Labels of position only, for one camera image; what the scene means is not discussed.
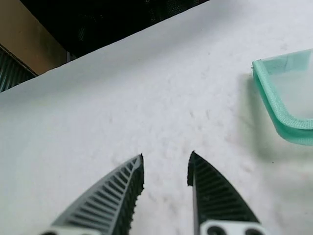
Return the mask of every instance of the white surface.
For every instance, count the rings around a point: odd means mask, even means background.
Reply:
[[[212,0],[0,94],[0,227],[49,225],[143,153],[132,235],[193,232],[192,150],[273,235],[313,230],[313,148],[282,140],[253,60],[312,48],[311,0]]]

